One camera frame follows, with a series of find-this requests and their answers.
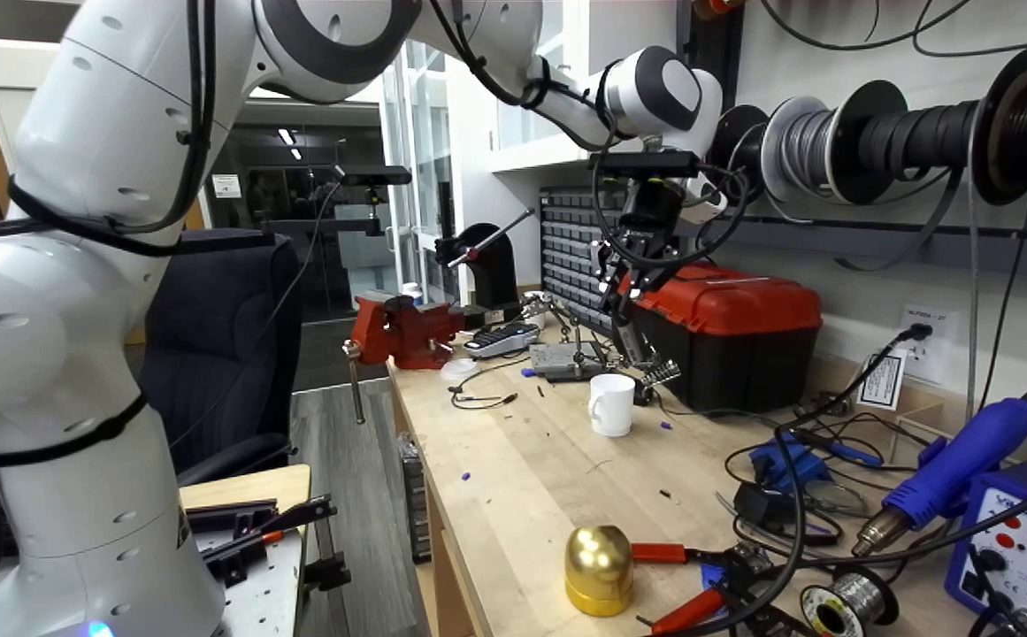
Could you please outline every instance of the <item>pliers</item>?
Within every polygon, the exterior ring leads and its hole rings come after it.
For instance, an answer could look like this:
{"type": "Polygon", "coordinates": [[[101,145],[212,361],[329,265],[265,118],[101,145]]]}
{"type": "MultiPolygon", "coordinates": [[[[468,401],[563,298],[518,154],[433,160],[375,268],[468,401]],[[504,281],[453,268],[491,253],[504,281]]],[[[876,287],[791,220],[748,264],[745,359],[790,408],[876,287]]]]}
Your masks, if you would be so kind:
{"type": "MultiPolygon", "coordinates": [[[[686,604],[673,609],[658,621],[639,617],[651,629],[651,634],[674,633],[711,620],[722,608],[739,608],[745,601],[752,601],[749,588],[756,583],[757,575],[772,568],[768,554],[756,545],[740,541],[736,547],[722,552],[686,549],[683,545],[631,546],[632,557],[639,564],[688,564],[698,562],[722,568],[723,575],[717,582],[709,582],[710,589],[703,590],[686,604]]],[[[776,629],[788,629],[790,633],[811,634],[807,626],[794,620],[778,608],[763,608],[752,621],[747,622],[753,634],[778,634],[776,629]]]]}

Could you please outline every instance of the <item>heat gun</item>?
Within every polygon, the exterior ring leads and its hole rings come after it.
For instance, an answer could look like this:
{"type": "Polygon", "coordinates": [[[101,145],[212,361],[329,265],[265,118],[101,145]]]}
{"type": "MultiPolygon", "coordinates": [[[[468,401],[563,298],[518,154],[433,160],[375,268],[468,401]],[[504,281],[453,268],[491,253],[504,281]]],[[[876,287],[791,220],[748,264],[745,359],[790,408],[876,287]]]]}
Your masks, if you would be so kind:
{"type": "Polygon", "coordinates": [[[920,531],[937,516],[965,512],[971,480],[998,467],[1027,439],[1027,400],[1006,398],[974,416],[949,444],[938,439],[918,456],[918,472],[882,500],[866,521],[851,553],[882,551],[906,531],[920,531]]]}

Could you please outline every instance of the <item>red-handled pliers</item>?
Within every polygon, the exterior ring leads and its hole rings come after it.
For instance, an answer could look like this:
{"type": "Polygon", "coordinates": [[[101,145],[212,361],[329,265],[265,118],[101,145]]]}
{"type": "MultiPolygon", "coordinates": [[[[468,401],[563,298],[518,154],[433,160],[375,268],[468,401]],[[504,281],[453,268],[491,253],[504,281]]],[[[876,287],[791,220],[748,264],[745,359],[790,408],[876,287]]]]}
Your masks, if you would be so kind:
{"type": "MultiPolygon", "coordinates": [[[[644,545],[635,544],[631,546],[632,557],[636,562],[644,564],[688,564],[688,562],[698,562],[698,564],[714,564],[719,567],[727,567],[729,558],[726,553],[714,553],[698,551],[698,549],[686,549],[683,545],[644,545]]],[[[643,621],[650,626],[651,634],[667,634],[697,626],[700,622],[706,622],[714,616],[724,606],[722,592],[718,589],[709,589],[699,596],[695,596],[686,604],[673,609],[658,621],[643,621]]]]}

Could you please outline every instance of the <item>wall outlet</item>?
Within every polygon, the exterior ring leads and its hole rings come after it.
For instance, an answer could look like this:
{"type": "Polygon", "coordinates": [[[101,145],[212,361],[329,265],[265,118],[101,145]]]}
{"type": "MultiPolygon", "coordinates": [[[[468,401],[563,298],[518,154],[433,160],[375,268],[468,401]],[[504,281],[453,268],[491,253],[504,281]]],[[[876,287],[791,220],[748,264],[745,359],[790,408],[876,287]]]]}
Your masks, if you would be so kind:
{"type": "Polygon", "coordinates": [[[935,333],[924,341],[906,341],[901,345],[909,352],[906,360],[906,374],[915,379],[940,384],[949,368],[950,352],[954,349],[954,339],[957,338],[961,314],[949,309],[906,303],[903,306],[903,318],[899,323],[901,324],[899,329],[905,330],[914,323],[925,323],[926,326],[934,328],[935,333]]]}

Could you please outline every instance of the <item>office chair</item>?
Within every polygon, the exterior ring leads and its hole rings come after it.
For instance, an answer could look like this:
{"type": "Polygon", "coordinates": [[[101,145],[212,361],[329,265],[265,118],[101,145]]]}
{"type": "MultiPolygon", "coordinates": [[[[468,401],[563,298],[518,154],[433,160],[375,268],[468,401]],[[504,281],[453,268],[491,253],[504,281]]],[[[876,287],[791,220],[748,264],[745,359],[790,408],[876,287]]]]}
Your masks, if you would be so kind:
{"type": "MultiPolygon", "coordinates": [[[[187,243],[261,232],[184,233],[187,243]]],[[[140,386],[174,444],[179,485],[288,463],[302,298],[290,238],[170,259],[144,320],[140,386]]]]}

